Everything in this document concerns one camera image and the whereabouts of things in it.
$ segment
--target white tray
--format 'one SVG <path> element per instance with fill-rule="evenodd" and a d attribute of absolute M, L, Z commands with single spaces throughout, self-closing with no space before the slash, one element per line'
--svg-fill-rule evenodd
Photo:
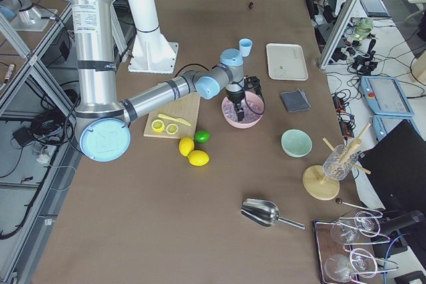
<path fill-rule="evenodd" d="M 268 43 L 268 73 L 274 80 L 304 81 L 308 79 L 304 52 L 299 45 Z"/>

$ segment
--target light green bowl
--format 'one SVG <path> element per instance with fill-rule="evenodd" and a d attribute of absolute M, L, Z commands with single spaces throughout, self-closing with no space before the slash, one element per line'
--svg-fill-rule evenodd
<path fill-rule="evenodd" d="M 289 156 L 301 158 L 311 152 L 312 140 L 305 132 L 291 129 L 282 134 L 281 147 Z"/>

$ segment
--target wooden cutting board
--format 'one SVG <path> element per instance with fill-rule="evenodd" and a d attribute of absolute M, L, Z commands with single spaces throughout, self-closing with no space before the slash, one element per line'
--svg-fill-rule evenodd
<path fill-rule="evenodd" d="M 193 138 L 197 125 L 199 106 L 200 95 L 197 92 L 193 92 L 177 101 L 173 101 L 165 106 L 162 106 L 161 108 L 152 111 L 148 115 L 148 120 L 146 121 L 144 136 L 169 139 L 181 139 L 185 136 L 190 136 L 191 138 Z M 174 118 L 183 118 L 189 121 L 189 123 L 191 123 L 191 126 L 187 126 L 183 123 L 178 123 L 173 120 L 161 119 L 164 122 L 165 126 L 170 123 L 177 124 L 179 127 L 178 132 L 176 134 L 168 134 L 166 130 L 164 130 L 163 132 L 154 132 L 152 131 L 151 123 L 155 119 L 158 119 L 159 113 L 163 113 Z"/>

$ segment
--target yellow plastic knife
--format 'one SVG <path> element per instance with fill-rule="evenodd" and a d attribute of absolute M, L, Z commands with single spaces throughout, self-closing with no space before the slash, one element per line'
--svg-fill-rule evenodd
<path fill-rule="evenodd" d="M 182 119 L 182 118 L 173 118 L 172 116 L 168 116 L 167 114 L 159 113 L 158 117 L 160 119 L 173 120 L 173 121 L 185 124 L 187 126 L 192 126 L 191 123 L 189 121 L 185 120 L 185 119 Z"/>

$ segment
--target glass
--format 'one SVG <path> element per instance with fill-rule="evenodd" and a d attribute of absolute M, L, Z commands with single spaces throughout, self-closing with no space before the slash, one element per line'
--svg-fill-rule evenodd
<path fill-rule="evenodd" d="M 343 245 L 374 245 L 389 243 L 390 237 L 380 234 L 378 216 L 367 211 L 359 211 L 353 216 L 339 217 L 330 229 L 331 238 Z M 358 241 L 360 235 L 366 237 L 380 237 L 376 241 Z"/>
<path fill-rule="evenodd" d="M 384 262 L 384 259 L 374 257 L 366 249 L 353 249 L 348 256 L 342 254 L 332 255 L 325 261 L 324 271 L 330 279 L 340 283 L 354 282 L 364 284 L 358 277 L 371 279 L 378 273 L 395 271 L 398 264 L 393 261 L 387 261 L 394 265 L 391 269 L 380 269 L 377 261 Z"/>
<path fill-rule="evenodd" d="M 347 152 L 347 146 L 340 144 L 336 146 L 333 152 L 328 156 L 327 160 L 324 162 L 322 168 L 324 170 L 325 176 L 333 180 L 343 180 L 349 174 L 352 169 L 352 166 L 358 160 L 358 154 L 351 154 L 346 161 L 343 160 L 344 154 Z"/>

